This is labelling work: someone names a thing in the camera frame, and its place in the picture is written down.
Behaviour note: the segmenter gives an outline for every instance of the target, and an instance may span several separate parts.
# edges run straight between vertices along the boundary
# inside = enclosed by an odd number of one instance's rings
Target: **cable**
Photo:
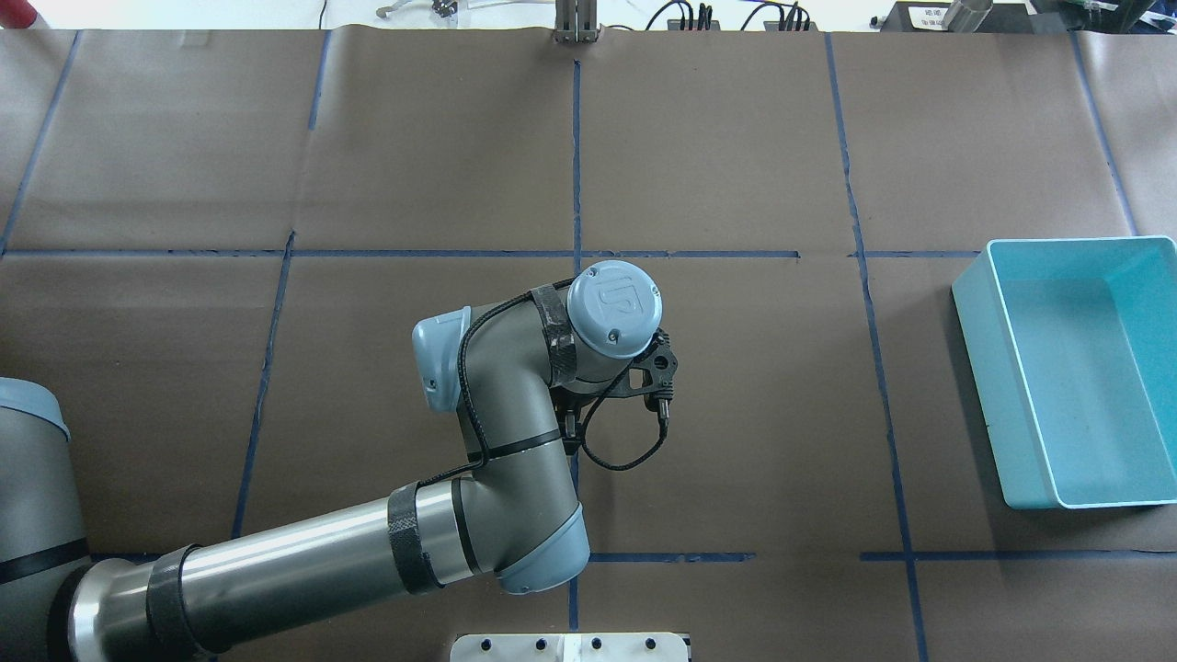
[[[572,284],[574,279],[568,278],[566,280],[560,280],[559,283],[553,283],[552,287],[557,290],[563,290]],[[466,347],[470,346],[471,338],[474,333],[483,327],[484,324],[490,322],[494,316],[506,312],[512,307],[531,299],[531,292],[524,292],[518,297],[507,299],[501,304],[492,307],[491,310],[484,312],[470,325],[470,329],[461,336],[461,343],[458,345],[458,385],[461,391],[461,404],[466,409],[466,418],[470,421],[470,426],[474,431],[474,437],[478,439],[479,458],[476,462],[463,464],[461,466],[454,466],[448,471],[443,471],[427,481],[421,481],[419,486],[432,485],[434,483],[440,483],[448,478],[453,478],[459,474],[465,474],[466,471],[473,471],[476,469],[481,469],[491,461],[491,448],[486,441],[486,430],[483,429],[483,419],[479,418],[478,412],[474,410],[474,402],[470,397],[470,382],[466,378]]]
[[[670,2],[666,2],[665,5],[658,8],[658,11],[654,12],[654,15],[650,16],[650,22],[646,24],[646,29],[650,29],[654,25],[654,21],[658,20],[658,16],[661,15],[663,12],[669,9],[671,5],[678,5],[679,12],[684,12],[683,7],[686,7],[685,12],[690,16],[690,19],[684,16],[683,19],[679,20],[679,27],[678,27],[679,29],[684,29],[686,27],[687,20],[690,20],[691,24],[694,22],[694,7],[692,7],[690,2],[687,2],[686,0],[670,0]]]
[[[600,404],[603,402],[605,402],[605,398],[607,398],[609,395],[613,392],[613,389],[616,389],[617,385],[621,383],[621,379],[625,379],[630,376],[630,368],[632,365],[633,362],[631,360],[630,364],[625,366],[625,370],[623,370],[617,377],[614,377],[613,380],[610,382],[609,386],[606,386],[605,390],[601,391],[599,396],[597,396],[597,399],[593,400],[592,405],[588,408],[588,411],[585,413],[585,419],[580,423],[580,435],[576,439],[579,443],[579,446],[584,449],[585,455],[588,456],[588,459],[593,461],[593,464],[600,466],[601,469],[609,469],[610,471],[629,471],[630,469],[633,469],[634,466],[638,466],[643,462],[650,459],[651,457],[653,457],[656,452],[658,452],[658,449],[660,449],[661,445],[666,442],[666,435],[670,432],[670,421],[659,416],[658,441],[654,442],[654,444],[650,446],[650,449],[646,450],[646,452],[641,454],[637,459],[632,459],[630,462],[626,462],[625,464],[613,464],[606,459],[601,459],[597,454],[592,451],[592,449],[588,448],[588,423],[592,422],[593,415],[597,413],[597,409],[600,408]]]
[[[780,13],[780,18],[777,21],[777,31],[779,32],[786,32],[786,31],[802,32],[803,29],[806,32],[809,31],[810,14],[809,11],[802,7],[799,2],[792,2],[790,5],[786,5],[783,2],[773,2],[770,0],[764,0],[759,5],[757,5],[756,8],[752,9],[752,13],[747,15],[747,19],[744,20],[744,25],[739,27],[740,32],[743,32],[749,26],[749,24],[752,22],[752,18],[754,18],[756,14],[765,7],[776,7],[777,11]],[[785,16],[786,7],[789,8],[787,18]]]
[[[654,442],[654,445],[650,446],[650,450],[647,450],[646,452],[641,454],[640,457],[638,457],[637,459],[633,459],[631,462],[626,462],[625,464],[611,464],[611,463],[609,463],[609,462],[606,462],[606,461],[604,461],[604,459],[601,459],[599,457],[597,457],[597,454],[594,454],[588,448],[588,444],[585,443],[584,441],[580,442],[580,448],[585,449],[585,455],[588,456],[588,459],[593,461],[594,464],[597,464],[598,466],[600,466],[603,469],[609,469],[610,471],[629,471],[630,469],[633,469],[634,466],[637,466],[637,465],[641,464],[643,462],[645,462],[645,461],[650,459],[651,457],[653,457],[653,455],[656,452],[658,452],[658,450],[661,448],[661,445],[664,443],[666,443],[666,433],[669,431],[670,431],[670,424],[669,424],[669,422],[665,418],[659,418],[658,419],[658,441]]]
[[[784,5],[780,5],[780,4],[777,4],[777,2],[760,2],[759,5],[756,6],[754,9],[752,9],[752,13],[749,14],[746,19],[744,19],[744,25],[739,26],[739,31],[744,32],[744,28],[747,27],[747,24],[752,22],[752,18],[754,18],[756,14],[759,13],[760,9],[763,9],[765,7],[776,7],[777,11],[780,12],[780,24],[784,25],[784,22],[785,22],[785,6]]]

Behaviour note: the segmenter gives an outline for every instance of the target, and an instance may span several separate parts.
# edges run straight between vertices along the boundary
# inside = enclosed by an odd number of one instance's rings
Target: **white label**
[[[943,7],[907,7],[911,27],[916,29],[937,29],[944,32]]]

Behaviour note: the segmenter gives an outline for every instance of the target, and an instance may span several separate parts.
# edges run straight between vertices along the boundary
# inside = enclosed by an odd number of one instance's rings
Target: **black strap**
[[[151,568],[151,577],[147,580],[147,622],[155,637],[157,657],[161,660],[211,657],[228,650],[206,649],[197,641],[188,624],[180,576],[184,560],[199,547],[191,544],[165,554]]]
[[[577,378],[577,344],[572,332],[568,309],[552,285],[540,285],[531,291],[539,319],[544,323],[544,340],[547,345],[547,362],[552,366],[548,386],[567,384]]]
[[[508,455],[514,455],[514,454],[517,454],[519,451],[524,451],[524,450],[527,450],[527,449],[533,449],[536,446],[541,446],[541,445],[544,445],[544,444],[546,444],[548,442],[554,442],[556,439],[559,439],[559,438],[561,438],[561,435],[560,435],[559,428],[557,428],[556,430],[552,430],[550,432],[544,432],[543,435],[536,435],[534,437],[527,437],[526,439],[520,439],[520,441],[514,442],[514,443],[504,444],[501,446],[494,446],[494,448],[491,449],[490,456],[491,456],[491,459],[498,459],[500,457],[506,457]],[[480,454],[480,452],[467,452],[466,454],[466,459],[468,462],[478,462],[481,458],[483,458],[483,454]]]
[[[78,584],[93,567],[93,563],[87,563],[74,568],[58,587],[58,593],[49,603],[49,618],[45,628],[45,649],[49,654],[49,662],[74,662],[69,650],[69,608]]]
[[[450,501],[453,503],[453,518],[458,524],[458,539],[461,541],[461,554],[466,557],[466,567],[476,575],[481,575],[483,569],[478,565],[474,556],[474,545],[470,542],[470,529],[466,528],[466,509],[461,505],[461,481],[450,483]]]
[[[388,496],[388,544],[397,563],[397,574],[405,590],[425,595],[443,588],[433,574],[433,564],[421,549],[417,529],[417,484],[405,485]]]
[[[86,538],[78,538],[41,551],[18,556],[0,563],[0,584],[15,582],[87,556],[89,556],[89,548],[86,547]]]

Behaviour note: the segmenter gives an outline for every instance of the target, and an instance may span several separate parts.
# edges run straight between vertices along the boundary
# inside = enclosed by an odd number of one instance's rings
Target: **blue tape line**
[[[797,251],[584,251],[594,258],[800,258]]]
[[[278,292],[274,294],[274,312],[270,317],[270,336],[266,338],[266,358],[261,363],[261,378],[258,380],[258,399],[253,405],[253,422],[250,426],[250,445],[245,449],[245,466],[241,469],[241,486],[237,492],[237,511],[233,515],[233,538],[241,537],[245,523],[245,504],[250,499],[250,481],[253,478],[253,461],[258,454],[258,438],[261,436],[261,410],[270,390],[270,370],[274,364],[274,338],[278,336],[278,317],[286,300],[286,280],[291,273],[292,247],[294,232],[286,238],[286,251],[282,254],[282,270],[278,276]]]
[[[13,249],[9,256],[41,258],[280,258],[278,250],[104,250],[104,249]]]
[[[319,75],[314,79],[314,98],[311,99],[311,117],[306,120],[307,131],[314,131],[319,123],[319,97],[322,97],[322,77],[327,71],[327,47],[331,45],[332,31],[322,32],[322,52],[319,53]]]
[[[405,250],[299,250],[294,251],[297,258],[567,258],[572,257],[572,251],[481,251],[481,250],[428,250],[428,249],[405,249]]]
[[[580,631],[580,577],[568,582],[568,631]]]
[[[1177,560],[1177,551],[1148,551],[1143,549],[1030,549],[975,551],[916,551],[911,557],[919,562],[964,561],[1128,561]],[[867,551],[859,555],[864,563],[893,563],[906,561],[900,551]]]
[[[751,551],[598,551],[588,556],[588,563],[744,563],[753,558]]]
[[[580,274],[580,60],[572,67],[572,270]]]
[[[73,44],[69,45],[69,54],[66,55],[66,62],[61,66],[58,86],[53,88],[53,98],[49,100],[48,110],[45,111],[45,119],[41,120],[41,130],[36,133],[33,151],[28,155],[28,163],[25,164],[25,174],[20,178],[20,185],[16,186],[16,196],[12,200],[12,208],[8,210],[8,221],[4,226],[4,233],[0,234],[0,257],[4,257],[8,249],[8,241],[12,240],[12,232],[16,227],[16,217],[20,216],[20,208],[25,205],[25,193],[28,191],[28,183],[33,179],[36,160],[45,147],[45,137],[49,133],[49,124],[53,123],[53,115],[56,114],[58,105],[61,102],[61,92],[65,90],[66,80],[69,78],[69,69],[73,68],[73,61],[78,55],[78,44],[80,41],[81,31],[79,29],[74,33]]]
[[[1083,64],[1083,49],[1079,47],[1079,39],[1073,32],[1068,33],[1068,35],[1071,38],[1075,64],[1079,67],[1079,85],[1083,87],[1083,95],[1088,99],[1088,111],[1091,112],[1091,119],[1096,123],[1096,134],[1099,137],[1099,146],[1104,151],[1104,160],[1108,161],[1108,170],[1111,172],[1111,181],[1116,186],[1116,197],[1119,198],[1119,207],[1124,211],[1129,231],[1132,232],[1133,237],[1139,237],[1141,232],[1136,229],[1136,217],[1132,216],[1132,207],[1128,204],[1128,194],[1124,192],[1124,183],[1119,178],[1119,168],[1116,167],[1116,159],[1111,155],[1111,145],[1108,144],[1108,134],[1103,128],[1103,119],[1099,117],[1096,98],[1091,94],[1091,82],[1088,80],[1088,68]]]
[[[866,270],[866,247],[863,241],[863,225],[858,214],[858,201],[850,179],[850,145],[846,140],[846,123],[842,113],[842,94],[838,91],[838,71],[833,59],[833,39],[825,33],[825,57],[830,67],[830,91],[833,94],[833,114],[838,124],[838,144],[842,148],[842,172],[846,180],[846,201],[855,224],[855,254],[858,277],[863,286],[863,303],[866,306],[866,327],[871,336],[875,355],[875,378],[883,399],[883,416],[886,422],[887,451],[891,454],[891,482],[895,486],[895,505],[899,517],[899,537],[903,541],[907,571],[907,595],[911,601],[911,620],[916,630],[916,649],[920,662],[927,662],[927,637],[924,635],[924,610],[919,603],[919,582],[916,578],[916,561],[912,557],[911,529],[907,524],[907,504],[903,494],[903,476],[899,471],[899,451],[895,443],[895,424],[891,419],[891,398],[887,396],[886,372],[883,370],[883,349],[879,343],[878,324],[875,318],[875,302],[871,299],[870,273]]]
[[[867,258],[975,258],[980,251],[866,251]],[[850,253],[856,258],[858,253]]]

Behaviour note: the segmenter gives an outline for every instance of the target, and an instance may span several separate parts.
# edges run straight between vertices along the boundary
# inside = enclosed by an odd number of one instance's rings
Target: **light blue tray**
[[[1012,508],[1177,503],[1177,245],[995,240],[952,284]]]

